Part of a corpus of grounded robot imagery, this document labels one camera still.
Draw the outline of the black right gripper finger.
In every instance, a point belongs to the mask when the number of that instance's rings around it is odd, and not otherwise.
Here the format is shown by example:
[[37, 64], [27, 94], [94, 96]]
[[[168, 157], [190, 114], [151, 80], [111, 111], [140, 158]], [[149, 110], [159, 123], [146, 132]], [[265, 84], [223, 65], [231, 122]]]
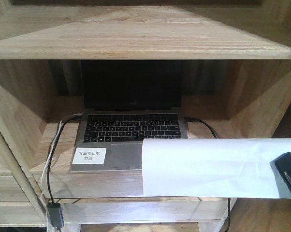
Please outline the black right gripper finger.
[[291, 198], [291, 152], [281, 154], [270, 162], [280, 198]]

